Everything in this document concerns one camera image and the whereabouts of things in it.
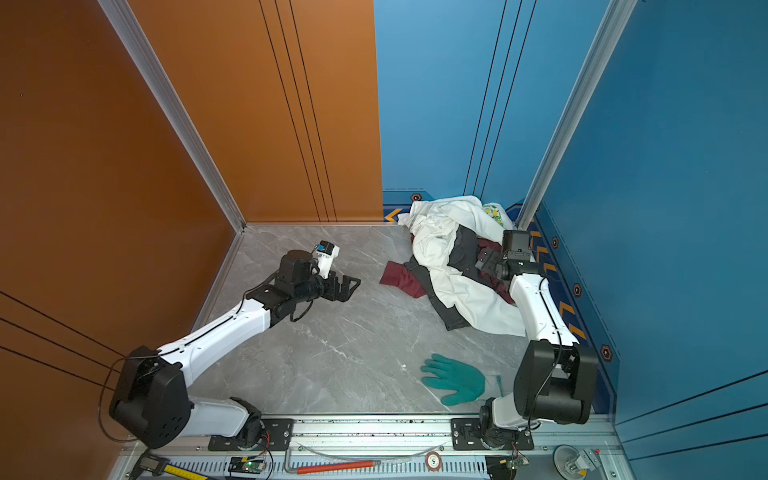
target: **orange handle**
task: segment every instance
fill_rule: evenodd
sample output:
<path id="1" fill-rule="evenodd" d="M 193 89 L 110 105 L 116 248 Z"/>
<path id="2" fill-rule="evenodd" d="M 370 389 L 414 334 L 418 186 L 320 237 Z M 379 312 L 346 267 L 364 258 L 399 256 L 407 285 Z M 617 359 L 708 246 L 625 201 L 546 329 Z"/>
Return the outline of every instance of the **orange handle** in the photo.
<path id="1" fill-rule="evenodd" d="M 334 463 L 332 465 L 317 465 L 314 467 L 299 467 L 296 473 L 305 475 L 307 473 L 334 472 L 335 470 L 352 470 L 353 468 L 373 467 L 373 460 L 364 462 Z"/>

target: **rubber glove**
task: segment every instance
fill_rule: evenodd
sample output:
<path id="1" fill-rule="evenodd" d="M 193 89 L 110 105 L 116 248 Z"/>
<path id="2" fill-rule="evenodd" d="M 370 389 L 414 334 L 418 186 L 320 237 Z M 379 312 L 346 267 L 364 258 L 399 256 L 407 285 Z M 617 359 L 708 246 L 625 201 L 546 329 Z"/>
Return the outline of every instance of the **rubber glove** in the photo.
<path id="1" fill-rule="evenodd" d="M 473 402 L 485 391 L 485 376 L 474 366 L 446 359 L 437 353 L 433 353 L 432 359 L 425 360 L 424 364 L 422 372 L 437 375 L 422 378 L 424 385 L 431 389 L 456 391 L 440 399 L 445 406 Z"/>

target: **robotic arm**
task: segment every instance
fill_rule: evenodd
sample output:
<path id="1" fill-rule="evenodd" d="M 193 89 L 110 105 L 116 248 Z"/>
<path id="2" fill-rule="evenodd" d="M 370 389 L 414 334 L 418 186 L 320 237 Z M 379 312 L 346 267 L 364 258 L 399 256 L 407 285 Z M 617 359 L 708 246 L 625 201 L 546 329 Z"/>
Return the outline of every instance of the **robotic arm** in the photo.
<path id="1" fill-rule="evenodd" d="M 549 293 L 549 282 L 528 249 L 530 234 L 505 230 L 502 254 L 478 262 L 507 283 L 521 310 L 528 349 L 513 392 L 490 399 L 480 411 L 481 438 L 499 447 L 531 421 L 586 423 L 598 375 L 598 357 L 566 327 Z"/>
<path id="2" fill-rule="evenodd" d="M 242 399 L 191 397 L 187 387 L 218 359 L 254 335 L 289 317 L 296 305 L 317 298 L 346 302 L 360 279 L 330 269 L 339 248 L 320 242 L 315 250 L 291 250 L 278 271 L 246 291 L 229 312 L 158 350 L 141 346 L 126 358 L 109 408 L 110 416 L 150 448 L 177 436 L 222 435 L 247 449 L 261 434 L 261 413 Z"/>

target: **marble tile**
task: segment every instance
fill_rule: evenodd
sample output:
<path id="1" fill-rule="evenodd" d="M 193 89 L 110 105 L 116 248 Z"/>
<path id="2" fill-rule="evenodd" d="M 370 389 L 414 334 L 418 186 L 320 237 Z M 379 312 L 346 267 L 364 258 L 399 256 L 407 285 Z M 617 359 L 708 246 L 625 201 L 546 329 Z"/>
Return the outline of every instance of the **marble tile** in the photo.
<path id="1" fill-rule="evenodd" d="M 482 402 L 449 408 L 439 401 L 447 392 L 421 383 L 419 368 L 433 353 L 500 375 L 511 390 L 526 339 L 448 332 L 426 296 L 379 285 L 388 260 L 411 257 L 404 227 L 248 227 L 211 319 L 272 273 L 286 251 L 311 250 L 320 240 L 341 248 L 334 270 L 362 279 L 352 299 L 316 300 L 299 322 L 286 319 L 249 339 L 204 372 L 191 394 L 239 396 L 271 414 L 477 412 Z"/>

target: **orange wall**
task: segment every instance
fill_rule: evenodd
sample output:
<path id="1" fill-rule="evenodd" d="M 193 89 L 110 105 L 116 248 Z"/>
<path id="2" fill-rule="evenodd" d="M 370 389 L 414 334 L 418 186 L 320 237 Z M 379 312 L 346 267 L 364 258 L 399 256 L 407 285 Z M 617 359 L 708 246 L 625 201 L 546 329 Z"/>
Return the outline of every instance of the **orange wall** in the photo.
<path id="1" fill-rule="evenodd" d="M 0 295 L 3 474 L 100 479 L 110 349 L 187 333 L 233 231 L 97 2 L 3 2 L 0 62 L 0 291 L 109 347 Z"/>
<path id="2" fill-rule="evenodd" d="M 379 221 L 373 0 L 130 0 L 247 221 Z"/>

